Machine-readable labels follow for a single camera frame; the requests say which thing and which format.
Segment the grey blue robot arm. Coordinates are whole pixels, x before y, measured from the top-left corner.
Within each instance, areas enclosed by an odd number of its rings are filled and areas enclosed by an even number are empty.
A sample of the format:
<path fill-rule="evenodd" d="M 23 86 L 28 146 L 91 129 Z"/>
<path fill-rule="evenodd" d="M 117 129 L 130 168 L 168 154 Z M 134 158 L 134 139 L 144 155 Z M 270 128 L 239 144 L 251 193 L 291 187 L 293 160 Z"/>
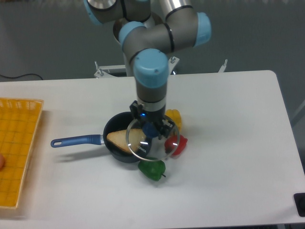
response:
<path fill-rule="evenodd" d="M 124 20 L 118 42 L 125 63 L 136 80 L 137 100 L 130 110 L 144 133 L 167 137 L 174 124 L 165 118 L 167 55 L 208 42 L 212 35 L 209 17 L 196 12 L 189 0 L 160 1 L 165 21 L 153 21 L 148 0 L 86 0 L 89 17 L 97 23 Z"/>

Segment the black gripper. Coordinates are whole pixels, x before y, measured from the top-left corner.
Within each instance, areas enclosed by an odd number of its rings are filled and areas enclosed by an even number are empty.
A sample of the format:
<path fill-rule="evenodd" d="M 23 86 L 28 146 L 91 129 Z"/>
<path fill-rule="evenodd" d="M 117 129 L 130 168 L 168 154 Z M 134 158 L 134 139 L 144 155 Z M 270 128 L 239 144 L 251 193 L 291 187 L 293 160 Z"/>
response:
<path fill-rule="evenodd" d="M 133 119 L 140 119 L 142 122 L 152 123 L 157 126 L 158 139 L 168 138 L 174 128 L 174 121 L 164 119 L 165 106 L 157 111 L 148 111 L 137 100 L 134 100 L 130 105 L 130 111 Z"/>

